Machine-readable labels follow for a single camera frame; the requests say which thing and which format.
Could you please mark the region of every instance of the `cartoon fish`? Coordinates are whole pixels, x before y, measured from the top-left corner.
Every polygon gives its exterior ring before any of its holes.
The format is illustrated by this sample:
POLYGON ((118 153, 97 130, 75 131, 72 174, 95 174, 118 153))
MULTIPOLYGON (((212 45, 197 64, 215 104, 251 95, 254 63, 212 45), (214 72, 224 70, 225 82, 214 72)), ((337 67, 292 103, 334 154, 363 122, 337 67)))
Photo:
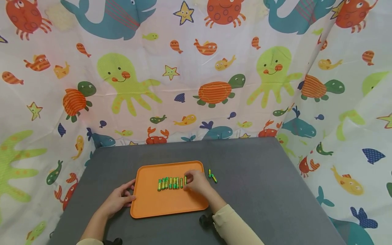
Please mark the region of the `cartoon fish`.
POLYGON ((174 51, 177 51, 179 54, 181 54, 182 52, 184 52, 184 51, 180 50, 180 44, 178 43, 177 40, 172 40, 172 41, 170 42, 170 47, 171 47, 174 51))
POLYGON ((324 156, 332 156, 332 153, 334 153, 333 151, 325 152, 325 151, 323 150, 323 145, 322 145, 321 142, 317 145, 316 151, 317 151, 319 154, 324 155, 324 156))
POLYGON ((14 74, 12 74, 12 73, 9 72, 9 71, 3 72, 2 78, 3 78, 3 80, 4 80, 6 83, 9 83, 9 84, 21 84, 21 85, 24 85, 23 80, 17 79, 17 78, 14 76, 14 74))
POLYGON ((340 176, 336 171, 336 167, 333 165, 331 170, 334 172, 334 176, 338 184, 345 189, 348 193, 359 196, 363 194, 363 187, 356 180, 352 179, 349 174, 340 176))
POLYGON ((26 62, 26 67, 31 68, 33 71, 43 71, 50 67, 50 63, 44 54, 33 56, 33 63, 27 60, 23 61, 26 62))
POLYGON ((87 128, 87 136, 89 137, 88 141, 90 141, 91 137, 93 138, 95 148, 108 147, 116 144, 116 141, 112 137, 92 133, 91 128, 87 128))
POLYGON ((258 37, 254 37, 252 39, 252 47, 256 48, 256 50, 259 50, 259 48, 261 48, 259 46, 259 38, 258 37))
POLYGON ((368 64, 368 66, 374 65, 374 63, 372 62, 373 57, 374 52, 371 50, 368 50, 362 54, 362 59, 368 64))
POLYGON ((61 125, 61 123, 59 123, 58 127, 57 127, 57 131, 60 134, 61 138, 63 137, 63 135, 65 135, 65 133, 67 132, 65 130, 65 128, 63 127, 63 125, 61 125))
POLYGON ((197 50, 203 55, 212 55, 216 52, 218 46, 216 43, 211 43, 206 41, 203 45, 200 45, 199 41, 195 39, 195 43, 193 45, 196 46, 197 50))
POLYGON ((48 177, 46 178, 46 183, 47 183, 47 185, 51 185, 51 184, 53 184, 53 183, 56 181, 58 175, 60 174, 60 171, 61 171, 61 168, 62 168, 62 163, 63 163, 63 161, 60 161, 60 160, 59 160, 59 161, 57 162, 57 164, 58 164, 57 169, 52 170, 52 171, 49 173, 48 177))
POLYGON ((84 139, 82 135, 79 135, 76 139, 76 150, 78 150, 78 154, 76 156, 71 157, 73 160, 76 160, 83 151, 84 148, 84 139))
POLYGON ((249 127, 251 127, 252 125, 253 125, 253 123, 252 122, 247 122, 247 121, 245 121, 245 122, 243 122, 243 123, 240 123, 240 122, 237 122, 237 125, 239 126, 239 127, 241 127, 241 128, 249 128, 249 127))
POLYGON ((56 65, 56 66, 54 67, 54 69, 53 69, 54 74, 57 76, 58 79, 61 79, 61 78, 63 78, 63 77, 65 77, 65 76, 68 75, 68 73, 69 73, 69 67, 70 67, 70 65, 68 65, 67 62, 65 62, 65 68, 63 68, 63 67, 60 66, 60 65, 56 65))
POLYGON ((129 137, 129 136, 132 136, 132 134, 133 134, 133 131, 131 131, 131 130, 123 130, 121 132, 115 130, 114 132, 118 133, 119 135, 124 136, 124 137, 129 137))
POLYGON ((147 35, 142 35, 142 38, 149 40, 149 41, 154 41, 154 40, 157 40, 159 38, 159 36, 158 36, 158 34, 151 32, 147 35))
POLYGON ((380 159, 384 158, 385 155, 375 149, 365 148, 362 149, 362 152, 365 154, 366 158, 368 159, 368 163, 374 164, 378 162, 380 159))
POLYGON ((230 61, 227 61, 226 58, 223 58, 222 60, 215 63, 215 69, 217 71, 224 71, 226 68, 231 66, 231 64, 233 64, 233 61, 235 61, 235 60, 236 60, 235 55, 233 55, 233 58, 231 58, 230 61))
POLYGON ((87 55, 87 57, 90 58, 91 54, 87 53, 86 48, 84 47, 83 44, 77 43, 77 44, 76 44, 76 48, 78 49, 79 52, 81 52, 82 54, 87 55))
POLYGON ((292 110, 295 112, 296 118, 283 123, 282 128, 287 129, 292 134, 298 135, 300 137, 313 138, 314 136, 316 136, 316 129, 309 123, 299 119, 301 113, 298 110, 298 107, 295 106, 295 108, 293 108, 292 110))
POLYGON ((154 123, 154 124, 158 124, 160 122, 163 122, 166 119, 166 115, 163 115, 163 117, 158 117, 158 116, 154 116, 150 118, 150 122, 154 123))
POLYGON ((46 228, 46 221, 39 223, 32 231, 27 234, 25 245, 31 245, 37 237, 39 237, 46 228))
POLYGON ((202 140, 222 140, 222 139, 228 139, 230 136, 233 135, 233 130, 229 127, 226 126, 219 126, 213 128, 212 125, 214 125, 213 121, 210 121, 209 123, 206 122, 201 122, 203 125, 200 126, 201 129, 208 129, 207 134, 203 137, 202 140))
POLYGON ((339 60, 338 62, 336 62, 336 64, 332 65, 332 62, 329 59, 327 59, 327 60, 320 60, 318 65, 319 65, 321 70, 327 71, 327 70, 332 70, 332 69, 338 67, 338 65, 342 64, 342 61, 343 60, 339 60))
POLYGON ((193 114, 190 114, 188 116, 184 116, 181 120, 181 122, 176 122, 174 121, 174 125, 180 125, 180 126, 185 126, 185 125, 190 125, 196 121, 196 116, 193 114))

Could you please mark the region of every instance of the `right hand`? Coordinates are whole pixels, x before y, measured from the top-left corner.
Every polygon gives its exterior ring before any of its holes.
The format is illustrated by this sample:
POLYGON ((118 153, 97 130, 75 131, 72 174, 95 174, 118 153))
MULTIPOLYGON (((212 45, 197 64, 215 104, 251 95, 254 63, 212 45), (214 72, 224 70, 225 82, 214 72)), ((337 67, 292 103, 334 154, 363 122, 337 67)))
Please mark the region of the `right hand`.
POLYGON ((184 190, 192 190, 202 195, 212 188, 204 173, 199 170, 189 170, 184 174, 187 177, 187 184, 184 186, 184 190))

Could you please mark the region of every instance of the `yellow fish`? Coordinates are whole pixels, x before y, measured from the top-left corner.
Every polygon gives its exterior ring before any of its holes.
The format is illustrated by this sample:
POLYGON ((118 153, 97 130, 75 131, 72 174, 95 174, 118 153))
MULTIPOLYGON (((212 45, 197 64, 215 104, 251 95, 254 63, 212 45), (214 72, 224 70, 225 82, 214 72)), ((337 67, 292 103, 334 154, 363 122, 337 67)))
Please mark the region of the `yellow fish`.
POLYGON ((237 122, 237 125, 240 126, 241 128, 245 128, 246 129, 246 128, 251 127, 253 125, 253 123, 245 121, 243 123, 237 122))
POLYGON ((190 114, 188 116, 184 116, 182 118, 181 122, 174 121, 174 125, 186 126, 186 125, 194 123, 195 121, 196 121, 196 116, 193 114, 190 114))
POLYGON ((82 135, 79 135, 79 136, 76 138, 76 145, 75 145, 75 147, 76 147, 76 150, 78 150, 78 154, 77 154, 76 156, 71 157, 73 160, 76 160, 76 159, 80 156, 80 154, 82 153, 82 151, 83 151, 84 139, 83 139, 83 136, 82 136, 82 135))
POLYGON ((65 77, 65 76, 68 75, 68 73, 69 73, 69 67, 70 67, 70 65, 68 65, 67 62, 65 62, 65 68, 63 68, 63 67, 60 66, 60 65, 56 65, 56 66, 54 67, 53 71, 54 71, 54 73, 56 74, 57 78, 58 78, 58 79, 61 79, 61 78, 63 78, 63 77, 65 77))
POLYGON ((363 187, 356 180, 352 179, 349 174, 340 176, 336 171, 336 167, 332 166, 331 170, 334 172, 334 176, 339 185, 345 189, 348 193, 359 196, 363 194, 363 187))
POLYGON ((332 69, 336 68, 338 65, 341 65, 342 61, 343 60, 339 60, 338 62, 336 62, 336 64, 332 65, 332 62, 329 59, 320 60, 318 65, 321 70, 332 70, 332 69))
POLYGON ((231 66, 231 64, 233 64, 233 61, 235 61, 235 60, 236 60, 235 55, 233 55, 233 58, 231 58, 231 61, 227 61, 225 58, 223 58, 222 60, 215 63, 215 69, 217 71, 223 71, 227 67, 231 66))

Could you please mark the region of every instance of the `orange turtle shell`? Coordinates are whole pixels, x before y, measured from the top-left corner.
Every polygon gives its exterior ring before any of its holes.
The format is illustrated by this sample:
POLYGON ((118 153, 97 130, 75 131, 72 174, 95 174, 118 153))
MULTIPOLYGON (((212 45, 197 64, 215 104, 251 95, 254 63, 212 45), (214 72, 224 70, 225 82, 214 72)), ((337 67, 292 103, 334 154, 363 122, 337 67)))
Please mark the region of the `orange turtle shell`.
POLYGON ((302 87, 302 94, 310 98, 321 98, 327 92, 327 88, 316 77, 311 75, 305 76, 305 82, 302 87))
POLYGON ((212 82, 200 87, 199 98, 209 104, 217 104, 225 100, 230 93, 230 84, 226 82, 212 82))
POLYGON ((70 116, 75 116, 78 111, 86 107, 86 98, 77 89, 66 89, 67 93, 63 98, 65 112, 70 116))

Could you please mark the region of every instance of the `turtle head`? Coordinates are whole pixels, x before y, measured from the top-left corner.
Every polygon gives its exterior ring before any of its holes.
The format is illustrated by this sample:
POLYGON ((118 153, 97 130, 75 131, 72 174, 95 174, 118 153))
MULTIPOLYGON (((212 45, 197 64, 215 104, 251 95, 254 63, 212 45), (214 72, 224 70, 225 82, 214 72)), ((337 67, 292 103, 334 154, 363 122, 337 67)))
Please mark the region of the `turtle head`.
POLYGON ((242 88, 245 84, 245 75, 243 74, 234 75, 232 78, 230 78, 229 84, 232 89, 242 88))
POLYGON ((78 84, 78 90, 84 95, 89 97, 97 92, 97 89, 91 82, 82 81, 78 84))
POLYGON ((334 94, 341 94, 345 91, 344 84, 339 80, 330 80, 325 84, 327 91, 334 94))

